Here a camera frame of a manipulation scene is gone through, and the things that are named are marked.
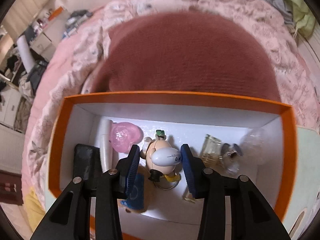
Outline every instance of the orange item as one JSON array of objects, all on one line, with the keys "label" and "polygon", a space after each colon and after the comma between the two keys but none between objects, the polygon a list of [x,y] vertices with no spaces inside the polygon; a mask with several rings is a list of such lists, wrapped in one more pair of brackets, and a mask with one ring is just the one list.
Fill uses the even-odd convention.
[{"label": "orange item", "polygon": [[[284,218],[292,195],[297,168],[297,135],[292,106],[267,99],[238,95],[187,91],[120,91],[65,97],[52,138],[51,152],[55,154],[50,155],[48,172],[48,186],[51,193],[58,198],[62,192],[60,190],[62,148],[69,118],[75,104],[158,104],[159,102],[165,105],[222,107],[279,114],[283,127],[283,171],[285,172],[282,173],[280,191],[274,210],[280,220]],[[90,217],[90,227],[93,230],[95,228],[94,217]]]},{"label": "orange item", "polygon": [[59,14],[62,13],[64,9],[60,6],[58,9],[56,9],[48,18],[49,21],[52,21],[55,17],[57,17]]}]

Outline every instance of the white cabinet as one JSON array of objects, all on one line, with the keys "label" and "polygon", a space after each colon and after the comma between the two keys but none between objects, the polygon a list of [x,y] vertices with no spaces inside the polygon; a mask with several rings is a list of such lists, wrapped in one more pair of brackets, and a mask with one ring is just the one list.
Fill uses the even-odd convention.
[{"label": "white cabinet", "polygon": [[52,44],[51,40],[44,34],[40,33],[30,44],[31,48],[44,57],[48,62],[53,57],[56,47]]},{"label": "white cabinet", "polygon": [[66,31],[66,22],[70,17],[67,10],[63,10],[57,17],[51,20],[44,28],[44,34],[51,40],[54,47],[57,47]]},{"label": "white cabinet", "polygon": [[13,128],[16,119],[21,94],[10,86],[6,86],[0,93],[0,123]]}]

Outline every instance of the dark red pillow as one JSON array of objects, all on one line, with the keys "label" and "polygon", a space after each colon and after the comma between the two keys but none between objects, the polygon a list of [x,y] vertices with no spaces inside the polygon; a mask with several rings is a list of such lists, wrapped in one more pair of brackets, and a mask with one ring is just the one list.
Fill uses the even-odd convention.
[{"label": "dark red pillow", "polygon": [[181,12],[137,17],[109,32],[109,57],[94,91],[180,90],[280,101],[262,46],[218,15]]}]

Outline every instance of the white drawer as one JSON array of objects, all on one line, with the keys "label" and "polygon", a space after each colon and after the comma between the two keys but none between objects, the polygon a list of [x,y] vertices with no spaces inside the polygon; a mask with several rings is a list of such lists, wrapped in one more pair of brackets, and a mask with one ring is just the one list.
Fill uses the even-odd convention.
[{"label": "white drawer", "polygon": [[20,100],[21,94],[17,90],[12,89],[9,103],[4,115],[4,123],[11,127],[14,125]]},{"label": "white drawer", "polygon": [[4,122],[4,116],[8,108],[11,92],[12,89],[9,86],[6,86],[0,93],[2,98],[2,102],[0,103],[0,122]]},{"label": "white drawer", "polygon": [[42,53],[41,56],[48,62],[53,58],[53,55],[56,51],[56,47],[53,44],[50,44]]},{"label": "white drawer", "polygon": [[39,34],[32,42],[31,48],[39,55],[51,44],[51,41],[43,33]]}]

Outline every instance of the clear plastic object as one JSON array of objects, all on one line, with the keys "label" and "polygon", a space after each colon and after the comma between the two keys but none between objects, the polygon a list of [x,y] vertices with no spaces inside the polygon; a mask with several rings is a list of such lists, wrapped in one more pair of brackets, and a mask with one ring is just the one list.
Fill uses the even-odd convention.
[{"label": "clear plastic object", "polygon": [[141,129],[129,122],[114,123],[111,130],[111,144],[115,151],[129,153],[131,146],[142,140]]},{"label": "clear plastic object", "polygon": [[271,155],[268,153],[268,134],[263,128],[254,128],[242,139],[240,148],[244,154],[243,160],[247,163],[263,165]]}]

